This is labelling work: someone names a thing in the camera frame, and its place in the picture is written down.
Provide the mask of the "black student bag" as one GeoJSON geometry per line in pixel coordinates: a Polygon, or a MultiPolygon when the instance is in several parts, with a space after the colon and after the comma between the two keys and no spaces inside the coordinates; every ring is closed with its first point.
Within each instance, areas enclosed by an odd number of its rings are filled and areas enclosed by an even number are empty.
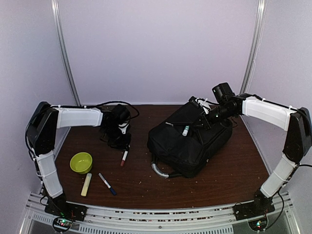
{"type": "Polygon", "coordinates": [[[203,109],[187,102],[148,133],[152,169],[163,178],[195,177],[230,139],[233,123],[223,119],[211,129],[195,127],[203,109]],[[182,132],[189,125],[187,136],[182,132]]]}

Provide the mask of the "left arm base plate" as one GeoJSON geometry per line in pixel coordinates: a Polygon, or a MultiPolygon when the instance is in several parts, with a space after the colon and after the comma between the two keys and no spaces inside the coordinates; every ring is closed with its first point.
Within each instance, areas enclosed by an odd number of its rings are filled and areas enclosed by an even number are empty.
{"type": "Polygon", "coordinates": [[[44,211],[48,214],[60,216],[66,219],[84,221],[87,213],[87,207],[73,203],[66,203],[65,207],[58,207],[52,203],[48,203],[44,208],[44,211]]]}

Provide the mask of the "green white glue stick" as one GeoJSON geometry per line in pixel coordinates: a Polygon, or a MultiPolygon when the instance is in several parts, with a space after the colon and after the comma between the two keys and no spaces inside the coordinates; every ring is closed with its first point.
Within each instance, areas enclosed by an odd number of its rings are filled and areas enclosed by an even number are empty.
{"type": "Polygon", "coordinates": [[[188,131],[189,131],[189,128],[190,128],[190,126],[189,126],[189,125],[185,126],[185,128],[184,128],[184,130],[183,130],[183,132],[182,132],[182,135],[183,135],[184,137],[186,137],[186,136],[187,136],[188,131]]]}

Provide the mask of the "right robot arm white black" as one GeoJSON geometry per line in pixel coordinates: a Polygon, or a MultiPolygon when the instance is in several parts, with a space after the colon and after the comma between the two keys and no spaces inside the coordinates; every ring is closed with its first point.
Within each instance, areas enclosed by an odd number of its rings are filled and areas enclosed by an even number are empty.
{"type": "Polygon", "coordinates": [[[190,102],[202,107],[202,125],[210,129],[212,124],[238,115],[254,117],[273,124],[287,132],[282,158],[268,179],[255,192],[250,211],[262,214],[271,204],[272,197],[287,184],[300,166],[302,158],[312,146],[312,121],[307,108],[294,108],[268,101],[257,95],[236,95],[228,83],[213,88],[216,107],[210,108],[206,99],[192,97],[190,102]]]}

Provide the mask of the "white marker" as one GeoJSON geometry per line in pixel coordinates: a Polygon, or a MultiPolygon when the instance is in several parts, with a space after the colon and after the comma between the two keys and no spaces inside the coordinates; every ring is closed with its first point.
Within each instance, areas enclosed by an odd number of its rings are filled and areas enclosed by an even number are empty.
{"type": "Polygon", "coordinates": [[[123,157],[121,159],[121,163],[120,163],[120,166],[123,167],[124,166],[124,163],[126,161],[126,158],[127,158],[127,155],[128,155],[128,152],[129,152],[129,149],[130,149],[130,146],[128,145],[123,153],[123,157]]]}

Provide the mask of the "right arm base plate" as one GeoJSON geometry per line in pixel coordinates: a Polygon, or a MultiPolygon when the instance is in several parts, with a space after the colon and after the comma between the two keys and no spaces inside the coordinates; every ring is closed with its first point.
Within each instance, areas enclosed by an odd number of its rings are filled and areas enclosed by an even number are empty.
{"type": "Polygon", "coordinates": [[[267,212],[274,212],[275,207],[274,205],[269,205],[266,208],[257,208],[252,201],[247,203],[237,203],[233,206],[233,210],[236,220],[239,221],[265,215],[267,212]]]}

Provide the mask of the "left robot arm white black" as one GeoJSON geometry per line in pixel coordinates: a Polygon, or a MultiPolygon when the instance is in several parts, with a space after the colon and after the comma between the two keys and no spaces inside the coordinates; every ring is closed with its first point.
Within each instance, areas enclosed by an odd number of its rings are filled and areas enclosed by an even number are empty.
{"type": "Polygon", "coordinates": [[[99,127],[108,138],[111,148],[124,151],[121,164],[124,164],[130,148],[131,134],[127,128],[131,120],[129,104],[115,101],[112,110],[103,110],[102,105],[62,106],[41,102],[33,113],[25,129],[25,144],[29,156],[34,161],[38,177],[43,183],[48,205],[59,216],[70,212],[70,205],[60,184],[54,160],[57,129],[64,127],[99,127]]]}

